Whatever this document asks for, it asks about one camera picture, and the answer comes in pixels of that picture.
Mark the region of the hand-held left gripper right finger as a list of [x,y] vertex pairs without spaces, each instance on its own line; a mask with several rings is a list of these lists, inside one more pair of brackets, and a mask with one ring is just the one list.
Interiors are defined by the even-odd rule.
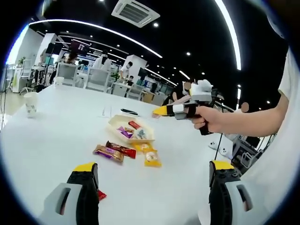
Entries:
[[210,161],[210,224],[263,225],[264,204],[259,188],[241,180],[225,161]]

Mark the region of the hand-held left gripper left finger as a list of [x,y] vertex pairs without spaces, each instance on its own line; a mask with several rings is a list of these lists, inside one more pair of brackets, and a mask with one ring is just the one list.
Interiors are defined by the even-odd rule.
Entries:
[[41,225],[98,225],[98,165],[77,166],[44,201]]

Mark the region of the person's right hand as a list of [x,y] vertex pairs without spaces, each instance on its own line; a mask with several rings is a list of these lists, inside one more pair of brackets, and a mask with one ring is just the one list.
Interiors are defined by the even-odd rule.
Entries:
[[230,133],[230,119],[232,118],[232,113],[219,112],[217,109],[198,106],[196,107],[196,115],[198,118],[194,117],[192,123],[195,129],[203,128],[207,125],[208,130],[213,133]]

